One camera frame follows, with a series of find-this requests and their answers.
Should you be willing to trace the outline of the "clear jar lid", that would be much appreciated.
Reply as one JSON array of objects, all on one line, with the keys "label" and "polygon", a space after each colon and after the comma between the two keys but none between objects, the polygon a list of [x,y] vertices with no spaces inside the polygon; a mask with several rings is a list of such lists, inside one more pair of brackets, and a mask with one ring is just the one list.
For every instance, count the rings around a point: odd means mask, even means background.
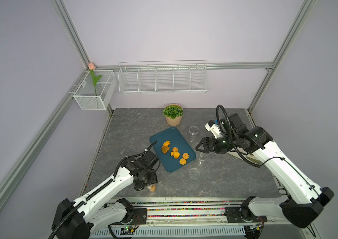
[{"label": "clear jar lid", "polygon": [[198,150],[198,145],[199,145],[199,143],[194,142],[194,143],[192,143],[191,147],[192,147],[193,150],[199,151],[199,150]]},{"label": "clear jar lid", "polygon": [[191,168],[189,170],[189,176],[191,179],[198,179],[200,177],[200,171],[198,168]]}]

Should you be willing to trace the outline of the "clear cookie jar back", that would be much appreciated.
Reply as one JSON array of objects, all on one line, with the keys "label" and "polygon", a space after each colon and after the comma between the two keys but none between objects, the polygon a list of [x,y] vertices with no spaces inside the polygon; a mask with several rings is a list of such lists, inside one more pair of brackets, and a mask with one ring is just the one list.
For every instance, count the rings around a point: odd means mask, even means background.
[{"label": "clear cookie jar back", "polygon": [[197,166],[203,167],[208,159],[209,154],[203,152],[197,152]]}]

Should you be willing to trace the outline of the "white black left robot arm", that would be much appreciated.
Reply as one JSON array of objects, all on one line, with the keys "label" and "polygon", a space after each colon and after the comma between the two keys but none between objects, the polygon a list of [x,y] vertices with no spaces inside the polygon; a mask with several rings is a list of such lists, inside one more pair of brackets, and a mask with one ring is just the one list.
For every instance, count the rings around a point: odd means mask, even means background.
[{"label": "white black left robot arm", "polygon": [[107,203],[130,185],[141,191],[157,183],[154,166],[159,159],[151,152],[154,145],[152,143],[142,153],[124,157],[114,173],[87,194],[73,201],[64,199],[57,207],[49,238],[87,239],[113,223],[132,222],[135,208],[127,199],[119,199],[111,206]]}]

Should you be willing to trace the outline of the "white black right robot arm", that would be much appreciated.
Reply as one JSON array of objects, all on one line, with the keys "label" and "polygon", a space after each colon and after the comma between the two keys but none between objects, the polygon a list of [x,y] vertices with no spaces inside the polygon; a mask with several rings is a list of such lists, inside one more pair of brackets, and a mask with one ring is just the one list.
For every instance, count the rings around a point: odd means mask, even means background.
[{"label": "white black right robot arm", "polygon": [[236,153],[250,166],[268,168],[287,192],[278,199],[248,197],[235,215],[243,221],[251,222],[261,216],[276,217],[307,228],[334,197],[330,188],[320,187],[299,170],[262,127],[248,129],[238,114],[228,115],[222,105],[216,107],[216,120],[210,120],[206,129],[213,135],[204,137],[196,151]]}]

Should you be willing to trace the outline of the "orange round scalloped cookie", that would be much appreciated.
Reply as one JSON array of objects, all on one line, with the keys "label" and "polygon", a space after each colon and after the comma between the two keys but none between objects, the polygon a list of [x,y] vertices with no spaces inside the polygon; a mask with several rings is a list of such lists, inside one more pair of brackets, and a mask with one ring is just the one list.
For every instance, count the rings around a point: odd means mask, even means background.
[{"label": "orange round scalloped cookie", "polygon": [[183,157],[184,159],[189,159],[189,154],[188,154],[188,153],[184,153],[184,154],[182,155],[182,157]]}]

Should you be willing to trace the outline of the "beige gardening glove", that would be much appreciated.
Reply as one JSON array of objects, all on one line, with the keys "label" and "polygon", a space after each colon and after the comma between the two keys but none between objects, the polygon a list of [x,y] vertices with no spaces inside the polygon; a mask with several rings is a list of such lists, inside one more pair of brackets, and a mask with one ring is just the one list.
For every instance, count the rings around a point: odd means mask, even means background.
[{"label": "beige gardening glove", "polygon": [[260,167],[262,165],[262,163],[259,160],[257,160],[255,157],[252,157],[252,155],[247,156],[247,155],[244,155],[244,153],[240,151],[239,152],[231,151],[231,152],[228,152],[228,154],[254,167]]}]

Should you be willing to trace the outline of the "orange flower shaped cookie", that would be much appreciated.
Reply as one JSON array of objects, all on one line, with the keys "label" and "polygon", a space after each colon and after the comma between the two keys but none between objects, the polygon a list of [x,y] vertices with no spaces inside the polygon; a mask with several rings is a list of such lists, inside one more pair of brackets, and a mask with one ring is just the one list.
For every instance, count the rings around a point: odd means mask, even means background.
[{"label": "orange flower shaped cookie", "polygon": [[179,162],[181,165],[187,164],[187,160],[185,158],[182,158]]}]

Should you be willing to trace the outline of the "orange heart shaped cookie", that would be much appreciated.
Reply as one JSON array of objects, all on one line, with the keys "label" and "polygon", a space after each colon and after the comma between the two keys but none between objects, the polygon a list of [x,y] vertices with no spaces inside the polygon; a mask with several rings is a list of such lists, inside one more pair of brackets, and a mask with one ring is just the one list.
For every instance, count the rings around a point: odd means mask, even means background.
[{"label": "orange heart shaped cookie", "polygon": [[170,147],[169,146],[162,146],[161,150],[162,150],[163,154],[166,154],[170,150]]}]

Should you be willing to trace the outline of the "orange fish shaped cookie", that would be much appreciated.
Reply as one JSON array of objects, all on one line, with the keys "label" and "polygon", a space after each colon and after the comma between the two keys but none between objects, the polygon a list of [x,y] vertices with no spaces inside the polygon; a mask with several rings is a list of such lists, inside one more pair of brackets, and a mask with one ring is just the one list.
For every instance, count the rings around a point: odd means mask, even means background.
[{"label": "orange fish shaped cookie", "polygon": [[178,151],[172,151],[171,156],[173,156],[175,159],[178,159],[180,157],[180,153]]}]

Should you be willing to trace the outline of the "teal plastic tray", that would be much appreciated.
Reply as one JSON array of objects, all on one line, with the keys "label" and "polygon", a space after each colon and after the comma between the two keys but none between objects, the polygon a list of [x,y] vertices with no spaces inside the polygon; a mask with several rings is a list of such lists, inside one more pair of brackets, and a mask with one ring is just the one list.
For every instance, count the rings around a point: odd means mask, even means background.
[{"label": "teal plastic tray", "polygon": [[174,172],[195,161],[196,154],[175,127],[170,127],[150,137],[156,154],[168,172]]}]

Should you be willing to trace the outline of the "green plant in pot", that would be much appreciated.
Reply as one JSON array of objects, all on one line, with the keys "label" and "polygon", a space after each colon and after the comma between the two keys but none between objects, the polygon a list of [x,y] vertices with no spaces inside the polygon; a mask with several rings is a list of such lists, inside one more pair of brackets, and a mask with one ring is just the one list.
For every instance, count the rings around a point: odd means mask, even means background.
[{"label": "green plant in pot", "polygon": [[171,104],[164,108],[163,115],[170,126],[177,126],[183,117],[183,108],[177,104]]}]

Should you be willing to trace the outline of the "pink artificial tulip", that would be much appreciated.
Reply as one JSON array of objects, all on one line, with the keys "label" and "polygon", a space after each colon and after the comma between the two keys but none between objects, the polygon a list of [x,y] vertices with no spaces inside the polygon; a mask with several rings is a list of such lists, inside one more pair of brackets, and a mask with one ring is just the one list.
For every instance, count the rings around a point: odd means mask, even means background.
[{"label": "pink artificial tulip", "polygon": [[96,85],[97,85],[98,81],[102,78],[102,75],[98,75],[98,76],[95,75],[94,70],[96,69],[96,66],[93,62],[88,63],[88,69],[89,69],[90,75],[92,77],[95,96],[97,96]]}]

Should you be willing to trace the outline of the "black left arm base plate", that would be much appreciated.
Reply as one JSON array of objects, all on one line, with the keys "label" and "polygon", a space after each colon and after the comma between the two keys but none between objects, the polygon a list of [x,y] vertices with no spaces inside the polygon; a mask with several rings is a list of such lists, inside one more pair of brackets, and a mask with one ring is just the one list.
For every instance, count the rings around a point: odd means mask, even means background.
[{"label": "black left arm base plate", "polygon": [[148,219],[147,208],[134,208],[133,211],[127,212],[126,216],[112,225],[145,225]]}]

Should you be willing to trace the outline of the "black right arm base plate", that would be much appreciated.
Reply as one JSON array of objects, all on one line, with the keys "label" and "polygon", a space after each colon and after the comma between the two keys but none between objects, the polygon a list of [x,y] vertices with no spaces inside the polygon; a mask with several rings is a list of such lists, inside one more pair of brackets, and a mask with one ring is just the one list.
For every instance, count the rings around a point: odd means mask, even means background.
[{"label": "black right arm base plate", "polygon": [[266,216],[255,216],[248,209],[237,207],[226,207],[224,216],[228,223],[265,223],[268,221]]}]

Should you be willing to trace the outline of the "white mesh wall basket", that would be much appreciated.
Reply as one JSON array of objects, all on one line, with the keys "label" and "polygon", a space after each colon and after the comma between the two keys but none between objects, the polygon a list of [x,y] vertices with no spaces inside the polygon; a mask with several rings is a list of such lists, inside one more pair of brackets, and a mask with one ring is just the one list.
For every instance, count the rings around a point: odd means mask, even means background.
[{"label": "white mesh wall basket", "polygon": [[116,86],[112,70],[89,70],[73,97],[82,110],[106,110]]}]

